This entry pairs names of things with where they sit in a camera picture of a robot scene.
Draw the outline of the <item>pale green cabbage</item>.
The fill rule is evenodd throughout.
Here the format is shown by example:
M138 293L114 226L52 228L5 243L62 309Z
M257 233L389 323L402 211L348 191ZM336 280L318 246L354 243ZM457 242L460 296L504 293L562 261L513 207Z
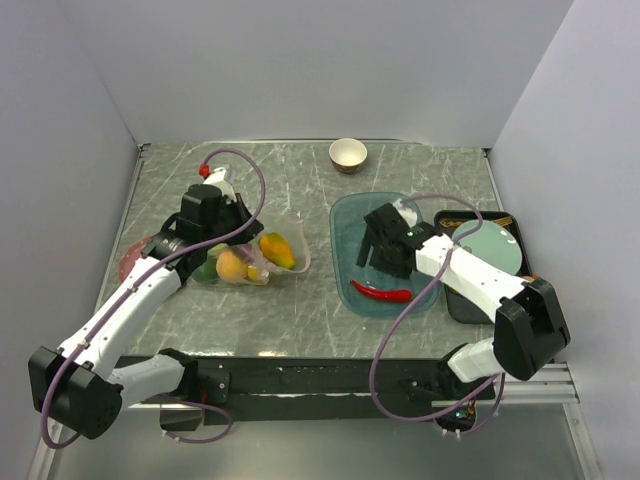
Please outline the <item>pale green cabbage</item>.
M220 243L211 247L208 250L207 255L212 258L217 258L222 252L224 252L228 248L229 246L226 243Z

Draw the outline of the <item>purple eggplant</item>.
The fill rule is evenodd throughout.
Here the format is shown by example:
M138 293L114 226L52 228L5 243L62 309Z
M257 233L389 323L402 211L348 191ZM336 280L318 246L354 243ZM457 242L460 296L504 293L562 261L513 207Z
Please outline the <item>purple eggplant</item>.
M255 266L260 270L269 270L270 263L256 244L247 243L234 245L233 249L248 265Z

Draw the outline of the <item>orange fruit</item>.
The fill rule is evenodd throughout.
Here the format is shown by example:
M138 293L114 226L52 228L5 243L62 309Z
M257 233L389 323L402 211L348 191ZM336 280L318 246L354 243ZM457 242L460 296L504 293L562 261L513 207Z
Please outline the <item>orange fruit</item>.
M217 258L216 272L221 280L230 284L238 284L246 279L248 265L233 251L225 250Z

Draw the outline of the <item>yellow lemon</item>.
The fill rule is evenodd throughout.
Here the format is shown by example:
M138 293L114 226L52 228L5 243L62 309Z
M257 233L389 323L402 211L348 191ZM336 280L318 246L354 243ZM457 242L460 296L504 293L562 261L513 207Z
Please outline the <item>yellow lemon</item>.
M252 282L264 283L268 281L269 272L250 265L247 267L247 278Z

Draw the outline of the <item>yellow green mango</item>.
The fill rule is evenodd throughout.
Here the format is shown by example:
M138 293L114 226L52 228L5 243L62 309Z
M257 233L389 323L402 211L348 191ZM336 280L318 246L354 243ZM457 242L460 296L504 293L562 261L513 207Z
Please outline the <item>yellow green mango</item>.
M274 265L287 270L295 267L293 250L287 240L279 233L269 232L262 235L259 247L266 259Z

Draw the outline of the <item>clear zip top bag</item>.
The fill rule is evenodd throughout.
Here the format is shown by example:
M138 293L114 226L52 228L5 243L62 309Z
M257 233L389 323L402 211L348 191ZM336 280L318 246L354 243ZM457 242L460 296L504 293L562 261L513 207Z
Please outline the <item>clear zip top bag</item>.
M276 275L307 271L311 254L302 221L269 214L260 222L264 230L248 243L211 247L191 278L202 284L266 285Z

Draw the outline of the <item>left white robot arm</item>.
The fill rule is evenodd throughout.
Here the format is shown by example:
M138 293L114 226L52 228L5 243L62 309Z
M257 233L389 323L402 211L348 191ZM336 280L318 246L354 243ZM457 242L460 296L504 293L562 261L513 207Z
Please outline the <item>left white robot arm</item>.
M95 439L120 412L155 396L206 409L198 363L174 349L120 368L118 360L156 310L205 264L219 244L244 244L262 231L234 191L230 167L200 167L202 182L190 186L174 213L153 235L114 294L83 327L54 350L37 349L28 362L41 437L53 449L49 423L72 430L72 439Z

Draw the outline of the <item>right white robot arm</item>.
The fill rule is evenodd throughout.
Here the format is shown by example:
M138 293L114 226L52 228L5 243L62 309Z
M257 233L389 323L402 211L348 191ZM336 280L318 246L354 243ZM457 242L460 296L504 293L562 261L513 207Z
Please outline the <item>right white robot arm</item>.
M566 348L571 336L553 286L490 265L437 227L419 222L402 200L364 217L357 264L397 278L432 277L471 301L494 324L494 335L444 359L439 390L460 398L480 378L507 373L526 381Z

